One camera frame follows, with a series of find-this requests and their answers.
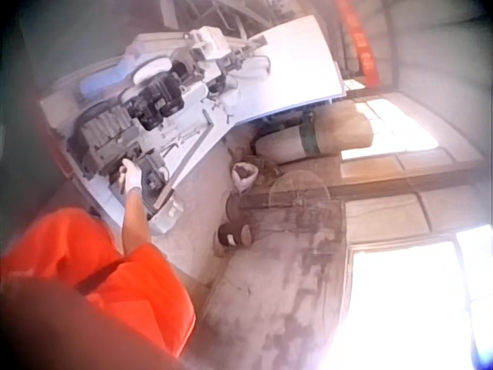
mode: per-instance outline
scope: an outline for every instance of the orange sleeve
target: orange sleeve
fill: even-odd
[[[88,299],[175,356],[195,324],[189,295],[151,244],[135,249]]]

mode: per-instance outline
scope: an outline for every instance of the person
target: person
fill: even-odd
[[[20,277],[58,281],[177,358],[193,330],[195,313],[186,289],[151,244],[142,171],[130,160],[122,164],[123,255],[101,220],[81,209],[57,210],[34,223],[2,256],[2,286]]]

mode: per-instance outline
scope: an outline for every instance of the white glove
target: white glove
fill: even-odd
[[[119,182],[125,182],[125,193],[128,194],[131,189],[138,188],[142,191],[142,170],[131,160],[124,158],[120,167]]]

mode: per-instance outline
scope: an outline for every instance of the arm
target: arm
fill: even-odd
[[[126,205],[123,218],[122,244],[127,256],[139,246],[151,242],[142,199],[142,171],[132,161],[124,159]]]

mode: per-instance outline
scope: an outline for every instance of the orange shirt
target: orange shirt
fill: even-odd
[[[86,298],[174,356],[195,324],[189,295],[164,256],[144,244],[123,257],[106,227],[83,210],[66,208],[43,217],[0,264],[2,278],[30,274],[74,288],[109,267]]]

